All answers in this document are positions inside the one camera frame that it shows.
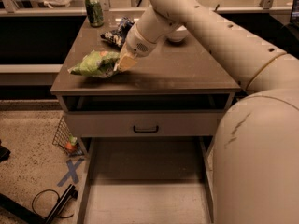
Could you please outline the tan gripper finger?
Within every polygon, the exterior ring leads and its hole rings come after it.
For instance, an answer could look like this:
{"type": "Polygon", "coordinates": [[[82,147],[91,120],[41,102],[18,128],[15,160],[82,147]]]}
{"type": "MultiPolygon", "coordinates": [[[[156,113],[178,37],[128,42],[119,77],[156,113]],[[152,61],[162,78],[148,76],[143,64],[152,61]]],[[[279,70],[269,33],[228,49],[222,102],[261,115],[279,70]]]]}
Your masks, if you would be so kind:
{"type": "Polygon", "coordinates": [[[117,72],[124,72],[129,70],[131,67],[135,66],[137,60],[135,56],[128,54],[122,55],[120,59],[116,62],[114,70],[117,72]]]}

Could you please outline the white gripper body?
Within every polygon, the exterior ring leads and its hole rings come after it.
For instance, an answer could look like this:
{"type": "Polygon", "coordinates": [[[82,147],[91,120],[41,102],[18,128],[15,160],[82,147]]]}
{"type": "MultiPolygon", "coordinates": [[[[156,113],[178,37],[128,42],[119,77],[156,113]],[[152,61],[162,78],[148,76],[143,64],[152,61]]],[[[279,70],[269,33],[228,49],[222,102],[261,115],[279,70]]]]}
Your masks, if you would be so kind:
{"type": "Polygon", "coordinates": [[[146,34],[138,28],[137,23],[135,23],[126,36],[121,48],[121,56],[146,57],[152,53],[156,46],[157,38],[155,36],[146,36],[146,34]]]}

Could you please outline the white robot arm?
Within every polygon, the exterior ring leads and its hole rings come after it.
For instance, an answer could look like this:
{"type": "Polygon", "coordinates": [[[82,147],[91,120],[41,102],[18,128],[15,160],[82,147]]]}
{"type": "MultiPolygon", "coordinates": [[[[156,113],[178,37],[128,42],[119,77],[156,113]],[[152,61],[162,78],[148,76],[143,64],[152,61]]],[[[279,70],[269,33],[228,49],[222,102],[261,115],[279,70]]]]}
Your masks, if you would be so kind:
{"type": "Polygon", "coordinates": [[[214,138],[214,223],[299,224],[299,60],[197,0],[150,0],[117,70],[131,68],[179,26],[247,93],[214,138]]]}

